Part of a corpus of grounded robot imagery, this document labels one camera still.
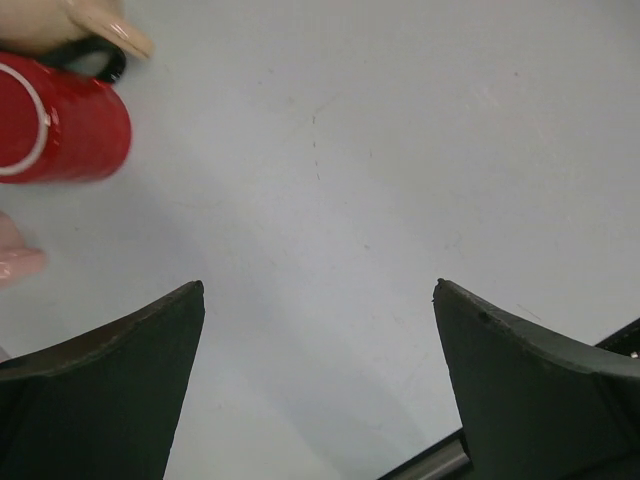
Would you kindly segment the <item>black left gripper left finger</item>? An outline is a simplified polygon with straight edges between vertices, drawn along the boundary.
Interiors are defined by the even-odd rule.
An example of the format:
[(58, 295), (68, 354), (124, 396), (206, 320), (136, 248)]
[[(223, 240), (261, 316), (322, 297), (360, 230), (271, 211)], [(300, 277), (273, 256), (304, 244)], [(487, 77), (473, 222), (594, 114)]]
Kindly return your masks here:
[(2, 362), (2, 478), (163, 478), (204, 318), (204, 285), (192, 281)]

